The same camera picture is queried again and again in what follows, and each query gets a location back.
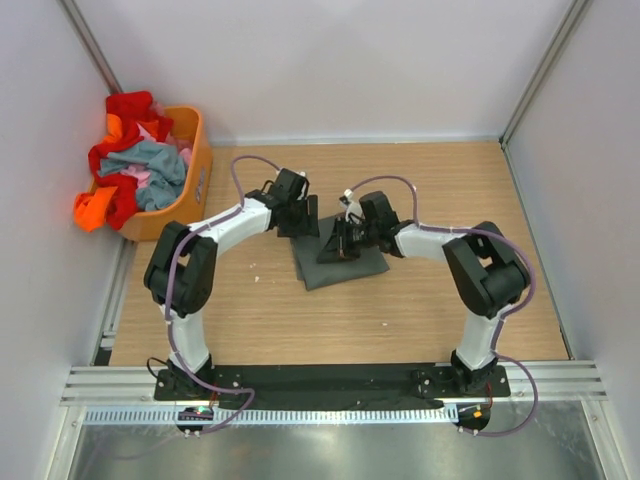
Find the dark grey t shirt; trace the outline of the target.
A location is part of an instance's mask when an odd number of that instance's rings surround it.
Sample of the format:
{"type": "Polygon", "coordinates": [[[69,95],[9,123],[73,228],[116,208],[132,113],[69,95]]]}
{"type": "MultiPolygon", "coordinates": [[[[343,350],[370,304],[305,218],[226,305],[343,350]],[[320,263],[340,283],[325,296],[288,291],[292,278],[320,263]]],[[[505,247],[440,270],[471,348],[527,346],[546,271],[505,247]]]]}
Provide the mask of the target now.
{"type": "Polygon", "coordinates": [[[334,218],[319,220],[319,236],[304,236],[290,240],[297,279],[304,283],[307,291],[336,285],[386,273],[390,266],[377,248],[365,249],[353,261],[320,264],[317,256],[329,240],[334,218]]]}

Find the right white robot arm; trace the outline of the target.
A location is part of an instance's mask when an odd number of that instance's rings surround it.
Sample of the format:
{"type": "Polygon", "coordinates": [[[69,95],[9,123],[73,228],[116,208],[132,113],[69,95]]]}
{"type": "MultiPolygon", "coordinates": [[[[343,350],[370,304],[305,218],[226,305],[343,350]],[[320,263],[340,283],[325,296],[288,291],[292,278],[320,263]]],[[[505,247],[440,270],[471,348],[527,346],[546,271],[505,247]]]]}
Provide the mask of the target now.
{"type": "Polygon", "coordinates": [[[358,201],[348,191],[341,202],[346,212],[334,220],[317,261],[355,261],[363,250],[377,248],[397,258],[446,263],[467,309],[462,339],[451,353],[450,381],[464,396],[483,389],[498,363],[496,346],[505,317],[531,286],[531,274],[515,249],[492,222],[446,229],[402,221],[381,191],[358,201]]]}

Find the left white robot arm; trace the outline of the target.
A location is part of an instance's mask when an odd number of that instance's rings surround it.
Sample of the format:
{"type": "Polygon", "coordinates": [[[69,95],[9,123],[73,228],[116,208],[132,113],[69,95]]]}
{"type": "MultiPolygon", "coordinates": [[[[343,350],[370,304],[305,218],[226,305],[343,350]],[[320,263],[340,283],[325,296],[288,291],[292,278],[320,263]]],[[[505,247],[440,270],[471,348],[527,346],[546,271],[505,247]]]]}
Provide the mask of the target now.
{"type": "Polygon", "coordinates": [[[232,208],[195,223],[165,225],[143,277],[163,311],[170,345],[166,368],[156,377],[156,400],[253,394],[217,384],[203,309],[213,291],[218,257],[231,248],[270,230],[285,238],[319,235],[318,197],[309,186],[305,173],[282,168],[262,188],[241,193],[232,208]]]}

